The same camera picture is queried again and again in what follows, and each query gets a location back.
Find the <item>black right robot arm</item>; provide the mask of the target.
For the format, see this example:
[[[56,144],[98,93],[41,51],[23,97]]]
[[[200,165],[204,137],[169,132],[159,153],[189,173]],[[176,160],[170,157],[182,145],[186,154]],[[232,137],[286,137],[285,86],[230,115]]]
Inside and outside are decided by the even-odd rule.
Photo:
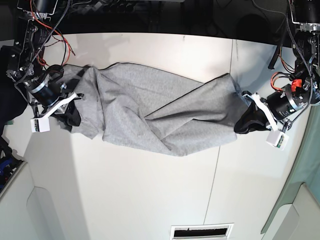
[[[74,52],[58,26],[72,6],[68,0],[62,5],[62,13],[54,25],[50,24],[55,14],[56,0],[19,0],[17,36],[8,57],[6,75],[13,81],[24,102],[31,106],[34,117],[31,119],[32,132],[48,132],[49,118],[60,121],[67,130],[78,127],[81,116],[75,101],[83,98],[75,93],[78,79],[63,80],[65,64]],[[48,41],[57,34],[59,42],[64,44],[63,58],[60,64],[49,65],[44,60],[44,51]]]

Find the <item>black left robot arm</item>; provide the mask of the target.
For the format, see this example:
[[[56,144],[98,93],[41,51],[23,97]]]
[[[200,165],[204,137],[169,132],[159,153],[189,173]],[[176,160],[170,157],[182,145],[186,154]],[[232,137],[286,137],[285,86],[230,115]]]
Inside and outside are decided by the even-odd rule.
[[[267,98],[244,91],[242,96],[250,101],[246,112],[234,126],[237,134],[254,131],[288,131],[295,120],[310,106],[320,103],[320,2],[318,0],[290,0],[284,14],[285,26],[282,36],[289,36],[292,52],[296,57],[291,67],[282,57],[280,42],[268,68],[280,59],[285,72],[277,71],[270,78],[274,92]]]

